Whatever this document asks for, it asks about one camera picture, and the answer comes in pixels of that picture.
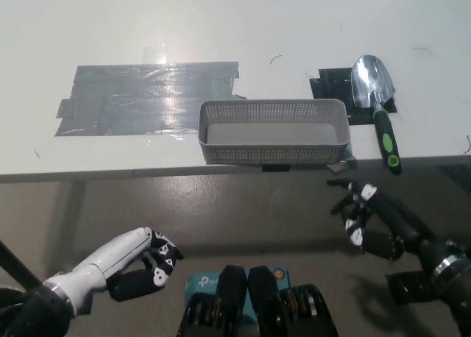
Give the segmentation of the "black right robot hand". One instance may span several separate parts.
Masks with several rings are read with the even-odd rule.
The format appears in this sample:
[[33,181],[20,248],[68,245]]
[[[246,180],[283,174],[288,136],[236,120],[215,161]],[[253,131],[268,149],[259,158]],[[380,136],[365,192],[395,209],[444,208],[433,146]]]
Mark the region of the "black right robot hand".
[[[345,198],[330,212],[341,215],[354,246],[388,260],[398,259],[403,252],[414,254],[428,276],[448,256],[445,245],[414,212],[377,186],[346,178],[327,180],[326,184],[347,190]],[[389,234],[366,228],[374,214],[389,228]]]

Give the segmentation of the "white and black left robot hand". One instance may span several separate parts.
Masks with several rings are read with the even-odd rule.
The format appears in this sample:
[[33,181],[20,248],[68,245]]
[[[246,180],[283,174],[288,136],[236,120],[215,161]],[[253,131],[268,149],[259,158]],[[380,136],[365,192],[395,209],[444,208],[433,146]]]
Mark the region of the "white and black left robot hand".
[[149,227],[121,234],[43,285],[61,298],[74,319],[91,313],[93,295],[107,291],[123,302],[165,288],[183,254],[165,235]]

